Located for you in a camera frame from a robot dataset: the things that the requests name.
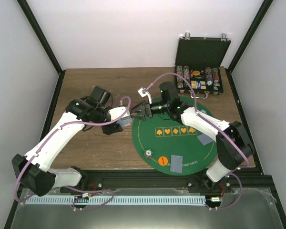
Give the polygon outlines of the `blue patterned card deck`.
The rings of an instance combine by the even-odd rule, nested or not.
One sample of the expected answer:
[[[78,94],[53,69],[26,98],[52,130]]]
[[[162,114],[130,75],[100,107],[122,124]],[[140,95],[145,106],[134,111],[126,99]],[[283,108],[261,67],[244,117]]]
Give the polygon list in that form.
[[[125,119],[120,119],[119,121],[117,121],[117,124],[119,124],[121,127],[126,127],[129,126],[132,123],[132,118],[128,117]]]

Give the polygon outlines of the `orange round blind button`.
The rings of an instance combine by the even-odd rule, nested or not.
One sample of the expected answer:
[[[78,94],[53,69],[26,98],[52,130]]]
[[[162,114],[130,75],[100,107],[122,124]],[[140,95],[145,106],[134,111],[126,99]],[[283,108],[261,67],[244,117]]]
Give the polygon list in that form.
[[[158,164],[161,166],[166,166],[168,165],[168,158],[165,156],[161,156],[158,158]]]

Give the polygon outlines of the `dealt blue card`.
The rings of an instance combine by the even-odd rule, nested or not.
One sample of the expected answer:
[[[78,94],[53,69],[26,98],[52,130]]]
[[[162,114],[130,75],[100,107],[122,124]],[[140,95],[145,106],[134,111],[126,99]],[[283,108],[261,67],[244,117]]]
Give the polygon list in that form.
[[[183,172],[183,157],[177,155],[171,155],[170,171],[174,173]]]
[[[206,134],[201,134],[197,137],[197,139],[199,140],[199,142],[203,145],[203,146],[206,146],[210,143],[213,142],[213,139],[210,138],[208,135]]]

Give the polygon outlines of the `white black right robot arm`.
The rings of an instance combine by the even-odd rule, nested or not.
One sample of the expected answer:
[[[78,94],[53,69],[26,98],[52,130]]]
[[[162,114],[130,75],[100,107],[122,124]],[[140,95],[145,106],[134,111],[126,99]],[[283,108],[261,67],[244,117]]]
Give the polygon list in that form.
[[[214,192],[219,187],[219,181],[235,171],[242,162],[248,162],[253,153],[253,144],[244,126],[235,121],[229,123],[215,119],[180,99],[172,82],[161,83],[161,99],[159,101],[142,101],[134,106],[131,117],[139,121],[153,118],[156,114],[168,114],[170,120],[178,122],[178,134],[189,133],[191,129],[198,130],[211,139],[217,147],[217,160],[207,169],[202,186],[207,192]]]

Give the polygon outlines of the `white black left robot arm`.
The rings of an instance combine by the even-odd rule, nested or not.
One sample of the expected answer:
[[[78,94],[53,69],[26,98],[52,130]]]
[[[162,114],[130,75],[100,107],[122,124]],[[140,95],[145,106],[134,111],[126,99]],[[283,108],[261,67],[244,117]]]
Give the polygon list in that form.
[[[129,117],[129,106],[106,106],[111,93],[96,86],[89,96],[72,100],[53,129],[30,151],[12,159],[16,175],[14,191],[20,185],[37,196],[44,196],[53,188],[72,187],[82,193],[88,187],[83,172],[75,167],[53,169],[57,155],[80,131],[100,126],[106,135],[123,131],[120,120]]]

